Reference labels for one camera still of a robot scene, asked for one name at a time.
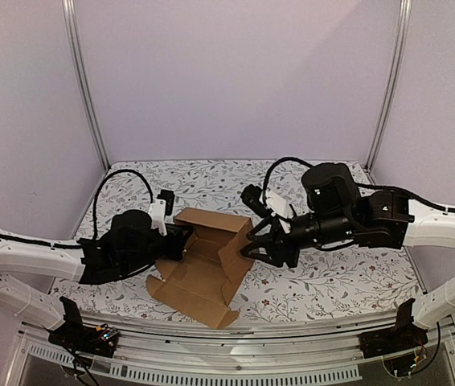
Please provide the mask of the brown cardboard box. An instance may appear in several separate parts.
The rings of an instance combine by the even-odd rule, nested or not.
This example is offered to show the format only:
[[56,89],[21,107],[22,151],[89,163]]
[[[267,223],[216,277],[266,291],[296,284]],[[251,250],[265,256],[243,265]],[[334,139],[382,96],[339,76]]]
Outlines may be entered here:
[[248,244],[252,220],[246,216],[187,207],[177,225],[193,227],[180,262],[158,261],[160,278],[146,278],[148,294],[210,328],[221,330],[239,316],[229,305],[253,260],[240,250]]

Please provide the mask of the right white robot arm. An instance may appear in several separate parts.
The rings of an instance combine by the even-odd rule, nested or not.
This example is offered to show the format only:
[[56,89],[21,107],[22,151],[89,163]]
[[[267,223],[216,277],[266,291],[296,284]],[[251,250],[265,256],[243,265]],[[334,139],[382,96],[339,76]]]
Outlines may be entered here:
[[[332,252],[361,248],[436,248],[455,251],[455,207],[435,203],[405,188],[355,181],[340,162],[308,164],[301,177],[308,211],[269,188],[274,162],[262,186],[249,185],[243,203],[260,218],[241,253],[275,267],[294,268],[306,249]],[[386,344],[402,351],[417,331],[426,331],[455,311],[455,276],[432,291],[401,304]]]

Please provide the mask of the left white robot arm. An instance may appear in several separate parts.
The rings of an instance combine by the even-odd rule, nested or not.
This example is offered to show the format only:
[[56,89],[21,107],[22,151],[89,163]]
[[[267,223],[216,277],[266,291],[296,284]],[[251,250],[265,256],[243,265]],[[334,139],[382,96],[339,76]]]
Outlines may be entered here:
[[122,281],[151,268],[158,259],[180,261],[193,233],[191,226],[155,226],[149,214],[128,210],[112,219],[98,240],[44,240],[0,229],[0,307],[22,316],[73,349],[90,340],[80,312],[70,301],[55,300],[8,273],[58,277],[81,285]]

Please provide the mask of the floral patterned table mat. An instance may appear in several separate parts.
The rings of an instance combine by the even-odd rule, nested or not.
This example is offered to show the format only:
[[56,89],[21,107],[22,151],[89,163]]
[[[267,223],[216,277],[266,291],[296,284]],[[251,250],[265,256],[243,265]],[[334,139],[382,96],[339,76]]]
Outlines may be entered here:
[[[104,232],[114,215],[146,209],[148,190],[175,193],[174,208],[196,207],[250,216],[240,194],[266,175],[269,186],[291,203],[307,210],[301,185],[304,168],[292,162],[273,167],[268,160],[198,160],[119,162],[89,209],[78,236]],[[247,273],[231,307],[237,322],[309,322],[394,310],[422,290],[412,263],[403,251],[349,247],[332,253],[307,249],[294,269],[256,262]],[[57,279],[51,293],[72,299],[86,312],[130,318],[185,322],[187,317],[153,299],[146,278],[139,275],[105,285],[78,285]]]

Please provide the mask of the aluminium front rail frame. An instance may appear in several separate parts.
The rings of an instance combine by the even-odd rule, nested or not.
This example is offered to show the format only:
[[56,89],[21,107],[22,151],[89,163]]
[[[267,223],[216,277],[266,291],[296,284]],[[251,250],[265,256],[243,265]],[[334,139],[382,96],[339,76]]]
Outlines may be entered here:
[[455,385],[455,324],[428,334],[428,357],[411,375],[407,352],[367,358],[364,332],[389,327],[392,312],[309,322],[235,322],[213,330],[192,322],[84,313],[88,325],[120,331],[111,358],[87,355],[82,384],[101,385]]

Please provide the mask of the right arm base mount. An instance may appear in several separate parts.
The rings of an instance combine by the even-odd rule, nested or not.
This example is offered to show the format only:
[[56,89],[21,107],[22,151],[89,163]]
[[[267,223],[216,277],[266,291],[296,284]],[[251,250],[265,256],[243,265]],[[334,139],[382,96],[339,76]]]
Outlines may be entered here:
[[431,359],[421,368],[420,363],[427,359],[428,332],[413,324],[412,308],[415,300],[408,299],[396,313],[395,324],[388,328],[363,332],[358,336],[359,350],[364,359],[392,355],[400,351],[415,350],[382,361],[385,371],[396,379],[411,377],[425,371],[437,358],[441,346],[441,327],[437,323],[437,345]]

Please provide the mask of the left aluminium corner post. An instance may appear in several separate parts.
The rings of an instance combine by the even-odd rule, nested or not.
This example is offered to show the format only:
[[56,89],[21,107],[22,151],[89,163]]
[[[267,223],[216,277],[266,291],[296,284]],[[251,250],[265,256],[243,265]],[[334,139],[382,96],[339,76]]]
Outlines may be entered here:
[[92,138],[92,144],[96,150],[96,155],[99,159],[101,167],[104,169],[104,171],[107,171],[111,167],[111,162],[106,150],[105,140],[100,130],[100,124],[88,82],[84,55],[80,42],[79,27],[76,14],[76,2],[72,0],[63,0],[62,7],[72,57],[72,64],[76,74],[76,81],[84,107],[84,114]]

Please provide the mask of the aluminium corner post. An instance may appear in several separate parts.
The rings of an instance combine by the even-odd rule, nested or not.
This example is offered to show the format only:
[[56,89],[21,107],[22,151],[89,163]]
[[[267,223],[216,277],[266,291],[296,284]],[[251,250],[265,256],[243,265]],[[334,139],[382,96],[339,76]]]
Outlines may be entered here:
[[408,39],[408,29],[412,13],[412,0],[401,0],[398,19],[396,24],[396,35],[394,38],[391,64],[387,75],[387,83],[384,90],[382,103],[375,126],[375,132],[371,140],[371,146],[367,154],[364,169],[370,175],[377,163],[381,145],[387,129],[387,123],[393,106],[397,84],[400,78],[401,65],[404,58],[404,51]]
[[107,171],[111,167],[111,162],[106,150],[105,140],[100,130],[100,124],[88,82],[84,55],[80,42],[79,27],[76,14],[76,2],[72,0],[63,0],[62,7],[72,57],[72,64],[76,74],[76,81],[84,107],[84,114],[92,138],[92,144],[96,150],[96,155],[99,159],[101,167],[104,169],[104,171]]

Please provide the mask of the right aluminium corner post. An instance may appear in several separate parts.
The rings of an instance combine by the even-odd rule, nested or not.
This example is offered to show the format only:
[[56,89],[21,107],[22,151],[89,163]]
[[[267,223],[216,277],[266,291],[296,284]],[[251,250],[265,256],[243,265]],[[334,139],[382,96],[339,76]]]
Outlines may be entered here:
[[375,132],[371,140],[371,146],[367,154],[364,169],[370,175],[377,163],[381,145],[387,129],[387,123],[393,106],[397,84],[400,78],[401,65],[404,58],[404,51],[408,39],[408,29],[412,13],[412,0],[401,0],[398,19],[396,24],[396,35],[394,38],[391,64],[387,75],[387,83],[384,90],[382,103],[375,126]]

